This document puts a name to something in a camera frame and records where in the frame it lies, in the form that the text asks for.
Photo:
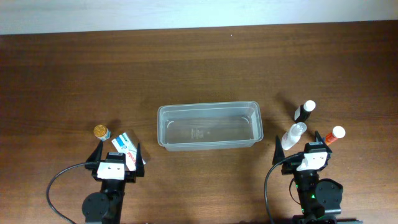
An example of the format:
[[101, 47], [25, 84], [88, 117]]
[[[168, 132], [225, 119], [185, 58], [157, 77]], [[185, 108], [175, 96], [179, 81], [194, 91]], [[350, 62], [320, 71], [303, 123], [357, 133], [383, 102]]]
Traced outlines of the small jar gold lid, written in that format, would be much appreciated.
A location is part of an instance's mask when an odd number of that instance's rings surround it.
[[111, 131], [104, 125], [96, 125], [93, 129], [94, 135], [101, 141], [106, 141], [111, 137]]

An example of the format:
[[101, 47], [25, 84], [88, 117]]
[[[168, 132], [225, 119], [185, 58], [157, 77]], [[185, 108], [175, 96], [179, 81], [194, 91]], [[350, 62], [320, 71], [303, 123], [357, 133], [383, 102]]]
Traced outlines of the black bottle white cap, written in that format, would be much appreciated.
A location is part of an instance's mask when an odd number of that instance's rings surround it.
[[311, 115], [311, 112], [315, 109], [316, 103], [313, 100], [308, 100], [304, 104], [300, 105], [295, 113], [294, 113], [294, 121], [296, 123], [299, 122], [305, 122], [309, 116]]

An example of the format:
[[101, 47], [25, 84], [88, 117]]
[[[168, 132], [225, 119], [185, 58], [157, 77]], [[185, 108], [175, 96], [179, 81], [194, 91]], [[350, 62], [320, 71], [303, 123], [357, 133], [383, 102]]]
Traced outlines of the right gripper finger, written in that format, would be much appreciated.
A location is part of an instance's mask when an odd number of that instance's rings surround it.
[[317, 149], [329, 149], [324, 138], [320, 135], [318, 131], [315, 131], [315, 140], [316, 140], [315, 146]]
[[282, 148], [281, 140], [278, 136], [275, 137], [275, 151], [272, 160], [272, 165], [276, 165], [277, 163], [283, 161], [285, 159], [284, 150]]

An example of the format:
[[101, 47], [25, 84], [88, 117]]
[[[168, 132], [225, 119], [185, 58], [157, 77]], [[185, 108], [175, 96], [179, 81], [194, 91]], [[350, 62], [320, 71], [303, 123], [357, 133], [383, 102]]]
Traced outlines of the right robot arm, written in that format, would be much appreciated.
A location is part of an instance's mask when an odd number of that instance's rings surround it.
[[267, 198], [267, 181], [271, 172], [281, 166], [283, 175], [292, 175], [291, 184], [295, 184], [298, 193], [298, 204], [302, 214], [294, 215], [291, 223], [361, 223], [355, 218], [337, 219], [341, 214], [340, 203], [343, 199], [343, 186], [332, 179], [321, 179], [318, 173], [322, 171], [331, 158], [332, 150], [325, 143], [319, 132], [315, 132], [314, 142], [305, 145], [302, 152], [286, 157], [282, 141], [275, 138], [275, 151], [272, 167], [264, 181], [264, 199], [267, 214], [273, 223], [269, 201]]

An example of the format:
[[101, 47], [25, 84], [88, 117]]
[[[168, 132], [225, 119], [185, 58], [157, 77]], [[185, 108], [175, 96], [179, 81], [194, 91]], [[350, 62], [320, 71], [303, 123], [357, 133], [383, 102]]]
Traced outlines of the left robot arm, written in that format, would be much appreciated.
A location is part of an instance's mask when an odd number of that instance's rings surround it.
[[89, 194], [83, 201], [82, 213], [85, 223], [119, 223], [125, 195], [125, 185], [135, 183], [137, 177], [145, 174], [141, 156], [141, 147], [137, 147], [136, 169], [126, 170], [126, 155], [120, 152], [109, 152], [105, 160], [101, 159], [103, 141], [87, 158], [85, 168], [91, 171], [92, 177], [101, 182], [99, 192]]

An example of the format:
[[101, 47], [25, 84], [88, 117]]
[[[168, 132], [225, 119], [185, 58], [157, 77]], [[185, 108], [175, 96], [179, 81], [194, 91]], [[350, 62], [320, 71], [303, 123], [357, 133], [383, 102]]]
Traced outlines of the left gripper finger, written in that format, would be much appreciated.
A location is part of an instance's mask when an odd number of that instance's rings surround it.
[[102, 150], [103, 150], [103, 141], [100, 140], [96, 149], [87, 158], [86, 162], [99, 162], [101, 160]]
[[136, 152], [136, 176], [137, 177], [145, 176], [145, 168], [144, 168], [144, 162], [142, 160], [140, 144], [137, 145], [137, 152]]

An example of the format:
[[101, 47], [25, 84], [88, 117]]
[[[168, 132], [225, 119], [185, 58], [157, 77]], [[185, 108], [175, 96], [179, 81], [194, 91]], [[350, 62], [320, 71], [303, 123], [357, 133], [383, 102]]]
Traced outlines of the white Panadol medicine box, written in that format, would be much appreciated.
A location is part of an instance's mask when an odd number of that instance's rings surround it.
[[130, 171], [136, 171], [137, 150], [140, 146], [136, 140], [131, 140], [126, 132], [111, 140], [119, 153], [126, 155], [126, 166]]

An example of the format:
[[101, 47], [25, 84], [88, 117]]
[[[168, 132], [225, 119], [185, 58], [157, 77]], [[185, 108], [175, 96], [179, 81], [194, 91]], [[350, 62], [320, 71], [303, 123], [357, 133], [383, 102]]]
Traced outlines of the orange tube white cap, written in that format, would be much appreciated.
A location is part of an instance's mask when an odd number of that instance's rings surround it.
[[338, 139], [343, 138], [345, 134], [346, 131], [342, 126], [335, 126], [332, 131], [325, 136], [324, 142], [326, 145], [330, 145]]

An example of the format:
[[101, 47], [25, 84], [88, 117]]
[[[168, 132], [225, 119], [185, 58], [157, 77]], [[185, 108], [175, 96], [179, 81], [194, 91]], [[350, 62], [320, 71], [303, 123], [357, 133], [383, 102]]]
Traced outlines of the white bottle clear cap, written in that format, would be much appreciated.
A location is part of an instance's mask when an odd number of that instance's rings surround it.
[[294, 146], [301, 138], [301, 135], [307, 130], [307, 125], [303, 122], [295, 123], [283, 135], [281, 146], [283, 150], [287, 151]]

